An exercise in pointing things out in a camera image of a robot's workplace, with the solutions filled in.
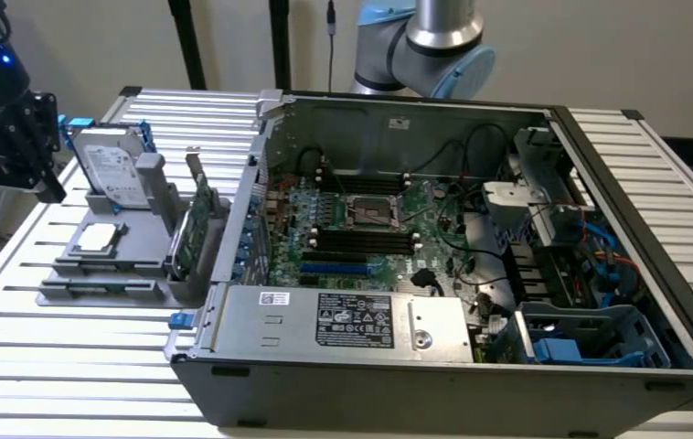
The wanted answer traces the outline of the metal CPU socket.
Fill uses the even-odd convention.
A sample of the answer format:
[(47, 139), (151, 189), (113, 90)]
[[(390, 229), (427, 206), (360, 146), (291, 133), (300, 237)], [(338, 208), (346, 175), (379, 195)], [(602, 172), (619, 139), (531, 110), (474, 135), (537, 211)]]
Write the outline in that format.
[(342, 230), (403, 230), (399, 201), (391, 195), (347, 194), (334, 198), (332, 224)]

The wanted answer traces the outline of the green graphics card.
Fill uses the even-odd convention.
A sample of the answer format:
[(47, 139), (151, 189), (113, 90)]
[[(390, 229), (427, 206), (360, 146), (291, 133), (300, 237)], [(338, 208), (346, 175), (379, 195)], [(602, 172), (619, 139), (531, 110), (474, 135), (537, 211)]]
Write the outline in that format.
[(184, 158), (195, 183), (195, 191), (171, 240), (165, 258), (171, 278), (176, 281), (184, 281), (197, 266), (205, 244), (208, 221), (215, 210), (213, 190), (207, 182), (199, 154), (197, 147), (187, 148)]

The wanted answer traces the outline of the black expansion slot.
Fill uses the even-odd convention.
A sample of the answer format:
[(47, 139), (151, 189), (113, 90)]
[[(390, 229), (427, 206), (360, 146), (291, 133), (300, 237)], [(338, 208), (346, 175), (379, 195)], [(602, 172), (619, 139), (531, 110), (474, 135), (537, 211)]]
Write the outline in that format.
[(300, 285), (302, 287), (319, 287), (326, 289), (360, 290), (364, 286), (364, 281), (354, 277), (338, 277), (307, 274), (299, 276), (298, 285)]

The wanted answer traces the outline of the thin black pole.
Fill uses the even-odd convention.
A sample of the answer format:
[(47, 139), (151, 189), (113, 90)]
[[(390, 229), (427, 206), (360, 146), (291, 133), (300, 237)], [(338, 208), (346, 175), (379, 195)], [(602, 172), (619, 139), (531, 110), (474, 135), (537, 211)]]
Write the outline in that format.
[(275, 85), (291, 89), (290, 0), (268, 0)]

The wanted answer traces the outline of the grey power supply unit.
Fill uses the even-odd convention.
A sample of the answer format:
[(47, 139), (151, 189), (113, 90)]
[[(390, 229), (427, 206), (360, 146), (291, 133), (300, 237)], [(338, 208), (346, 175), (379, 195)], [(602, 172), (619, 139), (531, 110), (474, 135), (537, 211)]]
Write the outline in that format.
[(215, 359), (331, 364), (470, 364), (454, 297), (232, 286), (200, 337)]

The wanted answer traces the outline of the thick black pole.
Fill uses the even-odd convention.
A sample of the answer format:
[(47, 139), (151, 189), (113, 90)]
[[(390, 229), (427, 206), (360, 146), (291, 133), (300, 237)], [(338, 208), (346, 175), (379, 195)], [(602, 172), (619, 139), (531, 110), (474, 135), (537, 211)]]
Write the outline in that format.
[(193, 24), (191, 0), (167, 0), (167, 3), (173, 18), (189, 86), (196, 91), (204, 91), (207, 89), (205, 73)]

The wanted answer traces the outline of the grey plastic fan shroud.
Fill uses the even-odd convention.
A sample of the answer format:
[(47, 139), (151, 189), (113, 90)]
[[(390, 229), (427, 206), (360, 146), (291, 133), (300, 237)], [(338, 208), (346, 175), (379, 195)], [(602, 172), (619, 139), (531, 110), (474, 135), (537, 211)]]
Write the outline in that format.
[(545, 191), (513, 182), (490, 181), (483, 184), (487, 211), (497, 218), (522, 217), (533, 207), (550, 202)]

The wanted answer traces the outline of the green RAM stick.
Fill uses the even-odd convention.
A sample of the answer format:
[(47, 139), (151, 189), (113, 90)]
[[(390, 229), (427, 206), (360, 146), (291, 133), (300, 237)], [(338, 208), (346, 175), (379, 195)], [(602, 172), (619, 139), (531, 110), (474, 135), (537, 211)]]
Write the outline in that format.
[(44, 282), (39, 289), (40, 293), (48, 298), (96, 296), (152, 300), (163, 295), (155, 282)]
[(140, 271), (160, 270), (163, 264), (152, 261), (132, 261), (116, 259), (67, 259), (57, 258), (53, 263), (55, 267), (65, 269), (97, 270), (97, 271)]

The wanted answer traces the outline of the grey parts rack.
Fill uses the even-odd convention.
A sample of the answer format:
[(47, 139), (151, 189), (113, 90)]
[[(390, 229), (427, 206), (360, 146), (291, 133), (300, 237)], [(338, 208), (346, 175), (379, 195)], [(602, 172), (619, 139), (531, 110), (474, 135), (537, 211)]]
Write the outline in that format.
[[(205, 301), (211, 271), (213, 269), (219, 243), (229, 213), (229, 202), (221, 198), (215, 187), (213, 216), (208, 221), (205, 244), (197, 266), (184, 281), (171, 278), (165, 258), (171, 240), (181, 217), (188, 208), (191, 197), (181, 198), (176, 186), (168, 182), (163, 172), (164, 159), (157, 153), (139, 156), (136, 171), (147, 195), (147, 209), (113, 209), (105, 196), (88, 192), (85, 200), (89, 210), (77, 225), (77, 230), (57, 258), (67, 259), (116, 259), (160, 262), (160, 270), (129, 272), (65, 269), (55, 267), (44, 282), (155, 282), (163, 295), (152, 300), (123, 297), (85, 296), (77, 298), (48, 298), (40, 293), (36, 302), (43, 306), (92, 306), (92, 307), (149, 307), (195, 308)], [(109, 252), (77, 252), (77, 237), (89, 223), (119, 223), (124, 226), (116, 247)]]

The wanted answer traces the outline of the green motherboard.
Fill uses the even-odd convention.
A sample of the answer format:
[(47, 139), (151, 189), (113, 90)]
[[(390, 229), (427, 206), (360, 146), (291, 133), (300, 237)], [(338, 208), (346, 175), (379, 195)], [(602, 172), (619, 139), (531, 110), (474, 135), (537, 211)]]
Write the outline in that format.
[(474, 316), (517, 306), (503, 259), (507, 238), (487, 215), (474, 182), (403, 176), (404, 193), (396, 198), (415, 253), (382, 255), (316, 251), (318, 229), (340, 230), (332, 224), (340, 195), (319, 192), (323, 178), (284, 175), (270, 186), (270, 285), (302, 287), (298, 278), (310, 274), (299, 272), (302, 263), (366, 264), (367, 277), (338, 276), (364, 281), (356, 291), (455, 297)]

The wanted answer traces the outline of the silver hard disk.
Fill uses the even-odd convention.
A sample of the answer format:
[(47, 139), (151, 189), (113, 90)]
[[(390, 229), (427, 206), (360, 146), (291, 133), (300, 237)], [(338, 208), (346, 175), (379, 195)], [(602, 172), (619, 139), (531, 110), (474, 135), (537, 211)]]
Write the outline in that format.
[(135, 169), (144, 153), (139, 131), (133, 127), (81, 130), (75, 148), (95, 193), (124, 209), (145, 209), (147, 196)]

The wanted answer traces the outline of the blue-grey plastic disk bay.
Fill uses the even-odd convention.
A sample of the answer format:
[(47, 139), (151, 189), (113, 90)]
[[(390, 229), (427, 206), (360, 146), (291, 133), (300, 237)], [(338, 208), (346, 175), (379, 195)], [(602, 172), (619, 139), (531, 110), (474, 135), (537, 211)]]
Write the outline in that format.
[(502, 363), (667, 369), (669, 355), (654, 329), (631, 305), (517, 307), (491, 345)]

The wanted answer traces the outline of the open black PC case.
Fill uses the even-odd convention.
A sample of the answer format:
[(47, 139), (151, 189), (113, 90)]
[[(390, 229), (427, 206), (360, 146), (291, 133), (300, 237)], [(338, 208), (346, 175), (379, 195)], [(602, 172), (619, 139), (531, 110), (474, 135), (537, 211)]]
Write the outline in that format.
[[(221, 427), (603, 438), (671, 411), (693, 412), (693, 171), (631, 110), (268, 92), (219, 249), (215, 283), (171, 367)], [(463, 311), (470, 364), (331, 364), (215, 359), (200, 337), (232, 286), (274, 286), (264, 200), (284, 175), (511, 181), (514, 137), (550, 129), (573, 160), (574, 194), (594, 212), (575, 246), (507, 238), (517, 306)], [(491, 345), (517, 307), (631, 305), (667, 369), (502, 363)]]

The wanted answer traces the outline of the metal drive cage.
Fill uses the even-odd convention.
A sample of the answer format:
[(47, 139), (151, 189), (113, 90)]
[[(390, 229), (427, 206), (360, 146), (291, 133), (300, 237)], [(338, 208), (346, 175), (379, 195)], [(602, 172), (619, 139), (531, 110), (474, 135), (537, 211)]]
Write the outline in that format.
[(514, 146), (511, 181), (521, 206), (509, 230), (543, 246), (575, 246), (594, 209), (574, 194), (573, 160), (563, 144), (550, 129), (530, 127), (515, 134)]

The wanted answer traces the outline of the silver CPU chip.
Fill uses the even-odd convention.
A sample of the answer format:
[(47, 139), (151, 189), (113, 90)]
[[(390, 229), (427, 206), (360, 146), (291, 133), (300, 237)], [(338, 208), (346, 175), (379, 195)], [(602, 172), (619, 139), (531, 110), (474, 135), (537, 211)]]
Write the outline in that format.
[(109, 252), (117, 245), (124, 226), (119, 223), (89, 223), (77, 237), (77, 252)]

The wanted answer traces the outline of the blue expansion slot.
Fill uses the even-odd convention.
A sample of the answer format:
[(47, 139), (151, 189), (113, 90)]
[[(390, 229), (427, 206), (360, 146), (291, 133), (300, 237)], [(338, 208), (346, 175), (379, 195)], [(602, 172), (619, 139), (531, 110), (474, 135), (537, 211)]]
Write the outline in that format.
[(299, 266), (299, 272), (322, 275), (367, 277), (371, 274), (371, 269), (366, 264), (302, 263)]

